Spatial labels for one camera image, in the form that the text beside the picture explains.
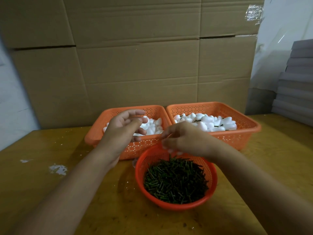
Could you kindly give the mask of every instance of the wall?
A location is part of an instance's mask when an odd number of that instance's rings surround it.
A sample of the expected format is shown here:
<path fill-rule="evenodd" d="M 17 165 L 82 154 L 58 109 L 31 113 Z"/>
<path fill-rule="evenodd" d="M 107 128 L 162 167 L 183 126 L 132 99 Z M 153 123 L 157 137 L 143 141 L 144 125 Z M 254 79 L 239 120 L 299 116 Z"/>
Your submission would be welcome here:
<path fill-rule="evenodd" d="M 246 114 L 269 113 L 294 41 L 313 39 L 313 0 L 265 0 Z"/>
<path fill-rule="evenodd" d="M 36 129 L 36 117 L 0 39 L 0 150 Z"/>

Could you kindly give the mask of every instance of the tabletop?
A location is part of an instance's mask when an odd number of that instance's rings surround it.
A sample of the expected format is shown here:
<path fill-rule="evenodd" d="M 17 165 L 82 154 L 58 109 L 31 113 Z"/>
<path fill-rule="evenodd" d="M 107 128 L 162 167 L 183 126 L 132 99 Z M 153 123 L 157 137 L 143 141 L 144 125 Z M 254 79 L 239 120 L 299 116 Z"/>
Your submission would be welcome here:
<path fill-rule="evenodd" d="M 278 181 L 313 202 L 313 128 L 276 114 L 251 116 L 262 125 L 242 153 Z M 0 152 L 0 234 L 44 198 L 92 147 L 89 127 L 32 131 Z M 76 234 L 265 234 L 217 168 L 218 184 L 205 204 L 166 211 L 139 191 L 132 161 L 104 177 Z"/>

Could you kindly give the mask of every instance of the red round basket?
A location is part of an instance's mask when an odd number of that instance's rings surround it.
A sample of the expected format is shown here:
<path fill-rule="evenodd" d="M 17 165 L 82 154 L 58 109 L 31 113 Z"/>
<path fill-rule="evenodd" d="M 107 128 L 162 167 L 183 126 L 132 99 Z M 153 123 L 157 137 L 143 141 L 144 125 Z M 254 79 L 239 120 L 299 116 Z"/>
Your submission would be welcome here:
<path fill-rule="evenodd" d="M 167 203 L 164 201 L 161 201 L 154 196 L 152 196 L 149 192 L 147 192 L 144 188 L 144 176 L 145 172 L 149 168 L 149 164 L 153 164 L 155 162 L 158 162 L 160 159 L 163 160 L 169 160 L 170 154 L 168 153 L 167 150 L 164 150 L 161 146 L 161 144 L 154 145 L 150 148 L 148 148 L 138 159 L 136 163 L 136 168 L 135 168 L 135 177 L 136 181 L 138 183 L 138 186 L 140 190 L 143 192 L 143 194 L 150 199 L 153 203 L 156 205 L 160 206 L 163 209 L 167 210 L 186 210 L 186 209 L 191 209 L 194 207 L 197 207 L 201 204 L 203 204 L 205 201 L 207 201 L 214 193 L 217 185 L 217 173 L 216 169 L 213 165 L 213 163 L 208 162 L 204 158 L 200 157 L 195 157 L 191 156 L 189 154 L 182 154 L 180 156 L 177 156 L 178 158 L 190 158 L 190 160 L 193 160 L 195 163 L 203 166 L 204 173 L 205 173 L 205 179 L 208 181 L 207 185 L 209 189 L 206 191 L 205 196 L 201 198 L 200 200 L 197 200 L 192 203 L 188 204 L 171 204 Z M 171 157 L 176 156 L 176 152 L 171 154 Z"/>

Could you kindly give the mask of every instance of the forearm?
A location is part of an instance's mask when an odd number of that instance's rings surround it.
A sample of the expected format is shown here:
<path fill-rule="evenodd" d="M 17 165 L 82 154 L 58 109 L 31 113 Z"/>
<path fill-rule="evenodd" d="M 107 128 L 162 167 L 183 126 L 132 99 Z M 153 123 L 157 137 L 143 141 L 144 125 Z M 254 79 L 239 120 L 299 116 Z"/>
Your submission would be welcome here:
<path fill-rule="evenodd" d="M 110 169 L 106 153 L 93 150 L 80 161 L 14 234 L 73 234 Z"/>
<path fill-rule="evenodd" d="M 225 147 L 217 166 L 269 234 L 311 234 L 312 206 L 240 152 Z"/>

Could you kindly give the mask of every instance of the orange plastic basket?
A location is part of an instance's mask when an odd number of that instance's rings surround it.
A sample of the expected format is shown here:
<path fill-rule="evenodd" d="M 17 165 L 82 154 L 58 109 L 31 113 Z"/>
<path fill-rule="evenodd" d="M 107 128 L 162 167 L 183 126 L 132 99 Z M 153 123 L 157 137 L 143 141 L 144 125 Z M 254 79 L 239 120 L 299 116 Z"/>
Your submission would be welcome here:
<path fill-rule="evenodd" d="M 150 105 L 150 106 L 132 106 L 132 107 L 121 107 L 121 108 L 112 108 L 105 110 L 101 113 L 95 123 L 92 125 L 90 130 L 85 136 L 85 142 L 92 146 L 97 146 L 103 137 L 103 128 L 106 126 L 106 123 L 121 113 L 122 111 L 128 109 L 140 109 L 145 110 L 146 115 L 149 118 L 158 119 L 162 118 L 162 127 L 166 129 L 171 125 L 170 119 L 166 113 L 166 110 L 163 106 Z M 131 159 L 138 158 L 148 147 L 155 145 L 161 140 L 161 134 L 142 136 L 140 142 L 131 142 L 127 148 L 121 153 L 119 159 Z"/>
<path fill-rule="evenodd" d="M 220 102 L 199 102 L 190 104 L 177 104 L 166 107 L 166 112 L 172 124 L 175 124 L 174 116 L 185 113 L 203 113 L 213 116 L 232 117 L 237 124 L 237 130 L 210 132 L 212 136 L 223 140 L 237 150 L 243 149 L 251 135 L 261 131 L 261 125 L 245 116 L 232 107 Z"/>
<path fill-rule="evenodd" d="M 205 173 L 205 179 L 208 180 L 208 187 L 209 189 L 206 191 L 205 196 L 203 198 L 201 198 L 200 200 L 197 200 L 195 202 L 192 203 L 188 203 L 188 204 L 171 204 L 171 203 L 167 203 L 164 201 L 161 201 L 157 198 L 155 198 L 154 196 L 152 196 L 149 192 L 147 192 L 144 188 L 144 176 L 146 171 L 149 168 L 149 164 L 153 164 L 156 162 L 159 162 L 160 159 L 163 160 L 169 160 L 169 153 L 167 150 L 164 150 L 161 146 L 160 143 L 158 143 L 157 145 L 154 145 L 152 147 L 150 147 L 149 149 L 147 149 L 138 159 L 137 163 L 136 163 L 136 168 L 135 168 L 135 177 L 136 177 L 136 181 L 138 183 L 138 186 L 140 188 L 140 190 L 143 192 L 143 194 L 150 199 L 153 203 L 155 203 L 156 205 L 160 206 L 163 209 L 167 209 L 167 210 L 175 210 L 175 211 L 179 211 L 179 210 L 186 210 L 186 209 L 191 209 L 194 207 L 197 207 L 201 204 L 203 204 L 205 201 L 207 201 L 209 198 L 212 197 L 216 186 L 217 186 L 217 173 L 216 173 L 216 169 L 213 165 L 213 163 L 210 163 L 208 161 L 206 161 L 204 158 L 200 158 L 200 157 L 194 157 L 191 156 L 189 154 L 182 154 L 181 156 L 177 156 L 178 158 L 190 158 L 190 160 L 193 160 L 195 163 L 203 166 L 204 169 L 204 173 Z M 171 154 L 172 157 L 176 156 L 176 152 Z"/>

